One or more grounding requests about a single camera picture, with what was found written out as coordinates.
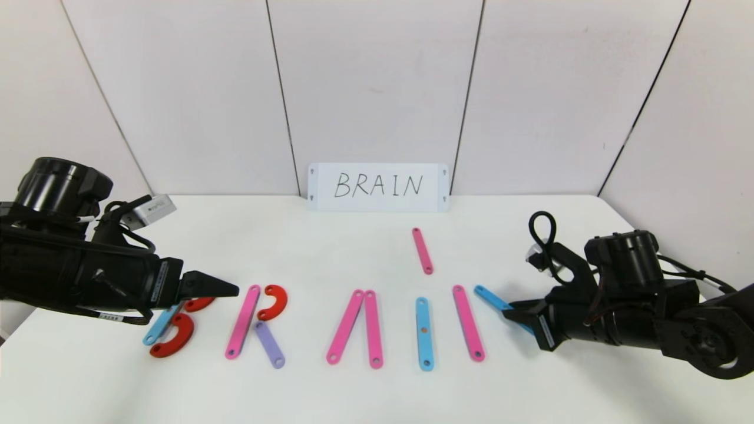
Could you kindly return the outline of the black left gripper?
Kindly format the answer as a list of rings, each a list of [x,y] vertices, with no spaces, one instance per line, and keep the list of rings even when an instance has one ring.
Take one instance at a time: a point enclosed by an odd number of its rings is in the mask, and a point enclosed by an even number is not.
[[[166,309],[199,298],[238,296],[237,285],[145,248],[97,248],[82,254],[82,306],[105,312]]]

